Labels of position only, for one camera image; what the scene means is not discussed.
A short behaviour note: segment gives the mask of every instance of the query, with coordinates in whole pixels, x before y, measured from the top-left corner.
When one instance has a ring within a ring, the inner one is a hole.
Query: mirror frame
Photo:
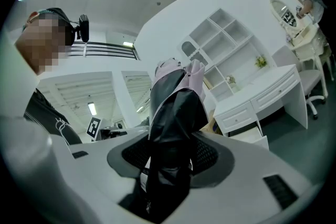
[[[296,27],[287,24],[284,20],[282,20],[282,18],[279,16],[279,14],[274,9],[273,2],[281,2],[281,3],[283,3],[283,2],[281,0],[270,0],[269,4],[270,4],[271,12],[276,17],[276,19],[279,21],[279,24],[286,30],[287,34],[291,38],[296,37],[297,34],[304,28],[303,25],[302,25],[301,20],[299,20],[299,19],[296,18],[296,22],[297,22],[297,26]],[[288,7],[288,9],[295,16],[296,13],[294,13],[293,10],[290,7]]]

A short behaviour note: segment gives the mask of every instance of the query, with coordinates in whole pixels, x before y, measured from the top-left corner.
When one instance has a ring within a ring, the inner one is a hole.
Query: green floor
[[[269,149],[313,184],[321,182],[328,173],[336,152],[336,72],[332,82],[325,70],[328,99],[326,104],[313,101],[319,118],[313,119],[309,107],[308,129],[303,128],[283,109],[261,121],[264,135],[267,136]],[[321,85],[317,85],[312,95],[322,95]]]

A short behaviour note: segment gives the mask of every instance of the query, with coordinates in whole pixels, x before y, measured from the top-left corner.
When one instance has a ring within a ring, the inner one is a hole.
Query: shelf compartment
[[[197,53],[195,53],[191,58],[190,61],[197,59],[198,61],[200,61],[201,63],[203,63],[205,66],[208,65],[208,62],[204,59],[203,55],[201,55],[201,53],[198,51]]]
[[[231,92],[231,89],[229,88],[228,84],[226,83],[226,81],[223,81],[222,83],[220,83],[219,85],[217,85],[216,87],[213,87],[210,92],[212,93],[212,95],[215,97],[215,99],[217,100],[217,102],[226,99],[230,96],[233,95],[233,93]]]
[[[235,19],[233,19],[231,15],[227,14],[222,9],[219,9],[213,15],[210,16],[210,20],[212,20],[215,24],[217,24],[220,28],[223,29]]]
[[[225,57],[232,50],[234,50],[234,48],[235,44],[223,32],[218,33],[202,47],[204,52],[213,62],[216,62]]]
[[[250,36],[250,32],[246,30],[246,28],[241,25],[239,22],[234,21],[224,28],[224,31],[228,33],[229,36],[237,43],[240,44],[244,41],[248,36]]]
[[[251,81],[251,78],[256,78],[256,75],[263,73],[263,69],[268,67],[260,69],[255,65],[260,53],[251,41],[252,39],[238,47],[234,54],[217,65],[224,78],[229,75],[235,78],[238,89],[243,88]]]
[[[213,38],[219,31],[220,29],[217,26],[205,20],[190,34],[190,37],[201,46]]]
[[[204,83],[207,85],[208,89],[212,89],[222,83],[224,78],[216,67],[210,69],[204,74]]]
[[[183,42],[181,48],[184,54],[188,57],[196,51],[195,46],[190,41]]]

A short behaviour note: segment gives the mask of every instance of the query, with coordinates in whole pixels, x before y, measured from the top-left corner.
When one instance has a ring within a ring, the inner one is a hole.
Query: chair
[[[296,64],[296,68],[299,71],[301,84],[303,87],[303,92],[306,97],[306,104],[310,106],[311,110],[314,114],[314,120],[318,118],[317,111],[314,105],[312,104],[312,101],[320,99],[322,100],[322,103],[326,102],[326,99],[324,96],[321,95],[315,95],[315,96],[309,96],[312,89],[319,83],[319,81],[322,78],[321,72],[319,70],[302,70],[302,65],[299,59],[295,56],[295,54],[287,47],[283,46],[279,50],[275,52],[273,55],[273,59],[277,66],[287,66],[287,65],[293,65]]]

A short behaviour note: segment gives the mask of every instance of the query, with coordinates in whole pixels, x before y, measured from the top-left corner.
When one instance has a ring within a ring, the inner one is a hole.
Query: white pillar
[[[141,123],[140,117],[136,112],[135,106],[120,70],[112,71],[112,86],[114,89],[115,98],[118,102],[120,111],[126,121],[128,128],[139,125]]]

